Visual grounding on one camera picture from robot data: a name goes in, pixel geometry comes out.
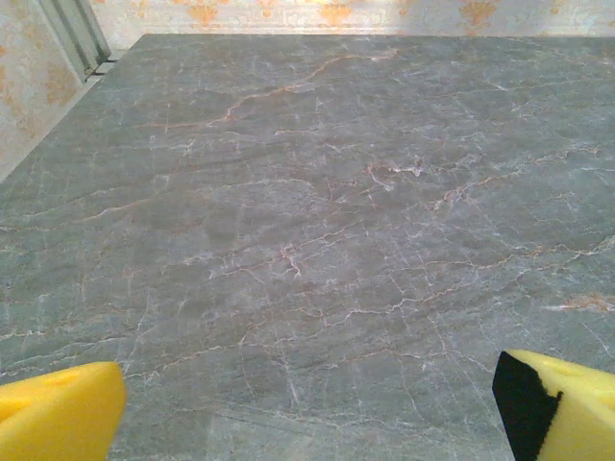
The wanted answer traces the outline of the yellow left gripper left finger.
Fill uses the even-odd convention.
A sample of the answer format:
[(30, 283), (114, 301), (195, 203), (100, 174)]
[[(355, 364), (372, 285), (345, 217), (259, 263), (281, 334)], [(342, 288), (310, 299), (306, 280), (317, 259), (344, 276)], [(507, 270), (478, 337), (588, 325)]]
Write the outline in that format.
[(1, 386), (3, 460), (105, 460), (126, 405), (121, 368), (93, 362)]

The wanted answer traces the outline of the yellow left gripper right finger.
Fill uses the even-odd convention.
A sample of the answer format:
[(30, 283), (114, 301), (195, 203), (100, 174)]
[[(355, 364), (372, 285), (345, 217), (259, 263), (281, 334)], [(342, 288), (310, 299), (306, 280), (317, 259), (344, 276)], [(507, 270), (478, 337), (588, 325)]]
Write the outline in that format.
[(613, 374), (508, 350), (492, 391), (516, 460), (614, 458)]

